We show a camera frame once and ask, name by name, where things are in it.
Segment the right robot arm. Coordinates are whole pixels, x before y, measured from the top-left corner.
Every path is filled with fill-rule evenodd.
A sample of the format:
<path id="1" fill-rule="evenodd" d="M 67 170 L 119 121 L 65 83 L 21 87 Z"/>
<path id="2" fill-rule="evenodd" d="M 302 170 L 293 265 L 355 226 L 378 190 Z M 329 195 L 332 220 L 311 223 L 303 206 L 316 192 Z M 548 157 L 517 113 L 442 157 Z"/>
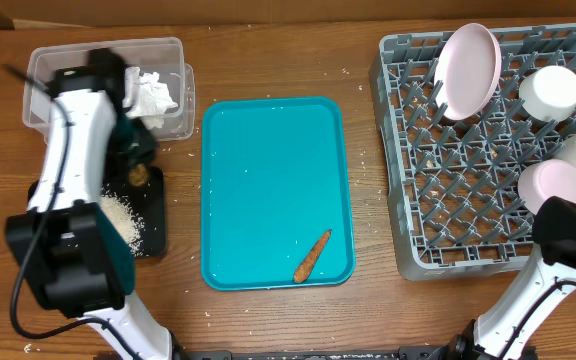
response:
<path id="1" fill-rule="evenodd" d="M 522 359 L 527 341 L 576 290 L 576 135 L 526 168 L 518 195 L 533 214 L 533 247 L 500 300 L 444 348 L 444 359 Z"/>

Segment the small white plate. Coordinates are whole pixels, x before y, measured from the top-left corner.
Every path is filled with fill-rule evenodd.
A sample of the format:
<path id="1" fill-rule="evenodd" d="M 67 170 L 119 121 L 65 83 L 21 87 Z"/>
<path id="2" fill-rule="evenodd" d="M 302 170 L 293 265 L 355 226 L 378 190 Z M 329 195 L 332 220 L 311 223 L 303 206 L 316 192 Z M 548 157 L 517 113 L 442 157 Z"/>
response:
<path id="1" fill-rule="evenodd" d="M 531 165 L 521 173 L 517 192 L 532 214 L 553 196 L 576 204 L 576 168 L 558 159 Z"/>

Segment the golden food scrap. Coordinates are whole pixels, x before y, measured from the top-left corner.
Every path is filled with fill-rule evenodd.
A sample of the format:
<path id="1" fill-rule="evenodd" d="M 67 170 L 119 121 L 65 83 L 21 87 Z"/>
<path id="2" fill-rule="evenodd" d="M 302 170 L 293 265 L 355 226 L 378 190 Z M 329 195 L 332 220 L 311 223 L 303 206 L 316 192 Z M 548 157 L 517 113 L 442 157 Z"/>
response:
<path id="1" fill-rule="evenodd" d="M 149 171 L 143 163 L 137 164 L 128 172 L 128 182 L 131 186 L 141 187 L 148 183 Z"/>

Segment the large white plate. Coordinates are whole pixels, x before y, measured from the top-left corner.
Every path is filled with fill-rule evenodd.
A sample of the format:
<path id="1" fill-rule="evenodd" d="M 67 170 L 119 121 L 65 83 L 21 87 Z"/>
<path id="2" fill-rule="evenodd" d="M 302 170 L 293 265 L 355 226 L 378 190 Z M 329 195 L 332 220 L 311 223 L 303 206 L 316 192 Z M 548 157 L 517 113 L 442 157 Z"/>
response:
<path id="1" fill-rule="evenodd" d="M 444 116 L 461 121 L 481 111 L 490 101 L 501 73 L 501 48 L 483 25 L 469 23 L 447 40 L 434 72 L 435 97 L 446 105 Z"/>

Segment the white napkin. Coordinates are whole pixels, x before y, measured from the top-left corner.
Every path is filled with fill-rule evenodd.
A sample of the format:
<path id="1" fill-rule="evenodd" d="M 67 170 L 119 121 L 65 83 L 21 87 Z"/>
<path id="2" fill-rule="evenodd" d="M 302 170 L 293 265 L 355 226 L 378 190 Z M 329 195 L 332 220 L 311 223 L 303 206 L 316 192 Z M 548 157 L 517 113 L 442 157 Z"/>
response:
<path id="1" fill-rule="evenodd" d="M 160 82 L 158 72 L 140 74 L 139 67 L 125 70 L 125 97 L 123 108 L 128 118 L 141 118 L 147 129 L 161 129 L 163 115 L 178 106 L 169 92 L 168 85 Z"/>

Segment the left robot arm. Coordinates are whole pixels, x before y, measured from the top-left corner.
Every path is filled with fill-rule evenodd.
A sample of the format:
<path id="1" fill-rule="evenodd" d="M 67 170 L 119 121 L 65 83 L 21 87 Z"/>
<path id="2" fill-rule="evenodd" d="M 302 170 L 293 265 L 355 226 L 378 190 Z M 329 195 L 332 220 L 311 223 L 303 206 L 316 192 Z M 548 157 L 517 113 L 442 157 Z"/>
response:
<path id="1" fill-rule="evenodd" d="M 105 180 L 139 188 L 158 142 L 123 105 L 125 60 L 109 48 L 39 82 L 6 69 L 49 98 L 50 135 L 25 213 L 5 223 L 19 272 L 9 305 L 12 328 L 40 340 L 87 325 L 122 359 L 184 359 L 174 333 L 136 292 L 133 254 L 102 211 Z"/>

